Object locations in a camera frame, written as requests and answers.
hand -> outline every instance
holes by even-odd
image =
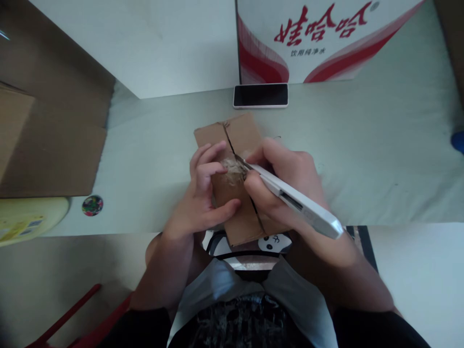
[[[265,138],[246,161],[266,169],[271,166],[281,180],[329,210],[314,160],[307,152],[290,151],[276,140]],[[297,226],[301,225],[303,219],[266,187],[258,172],[248,172],[245,189],[255,205],[268,217],[298,230]]]
[[[195,152],[190,161],[190,185],[166,224],[165,235],[178,238],[207,230],[230,219],[240,207],[239,199],[219,208],[214,208],[211,202],[211,176],[227,173],[222,164],[212,160],[225,148],[226,142],[221,141],[213,146],[206,144]]]

white wall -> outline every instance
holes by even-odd
[[[139,98],[239,83],[233,0],[30,0]]]
[[[370,226],[380,276],[431,347],[464,341],[464,224]]]

blue object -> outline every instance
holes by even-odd
[[[451,137],[451,145],[464,154],[464,131],[453,134]]]

brown cardboard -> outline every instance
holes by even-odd
[[[448,46],[449,58],[461,94],[461,103],[464,105],[464,2],[435,0],[435,7]]]
[[[114,77],[28,0],[3,0],[0,82],[104,127]]]
[[[0,198],[92,192],[106,130],[0,88]]]
[[[199,147],[207,143],[227,141],[227,147],[218,155],[217,161],[227,157],[234,158],[232,148],[238,155],[251,152],[261,141],[251,113],[199,128],[195,130],[194,135]],[[233,198],[242,202],[237,213],[224,224],[230,245],[236,246],[287,230],[286,227],[271,221],[265,214],[256,213],[243,183],[230,186],[218,174],[212,177],[212,183],[217,206],[222,206]]]

smartphone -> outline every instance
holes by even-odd
[[[285,108],[289,105],[289,84],[240,85],[233,89],[234,109]]]

